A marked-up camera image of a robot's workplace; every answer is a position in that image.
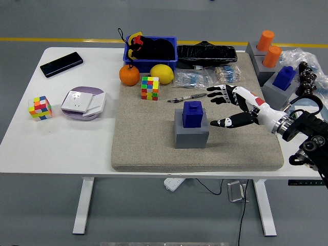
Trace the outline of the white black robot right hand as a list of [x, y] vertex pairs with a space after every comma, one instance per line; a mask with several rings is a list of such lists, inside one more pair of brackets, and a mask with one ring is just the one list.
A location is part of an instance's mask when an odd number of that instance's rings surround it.
[[263, 125], [271, 133], [275, 133], [288, 116], [283, 111], [270, 107], [262, 98], [241, 86], [218, 85], [207, 88], [207, 97], [212, 103], [233, 104], [242, 112], [230, 117], [213, 120], [210, 125], [221, 128], [238, 128], [250, 124]]

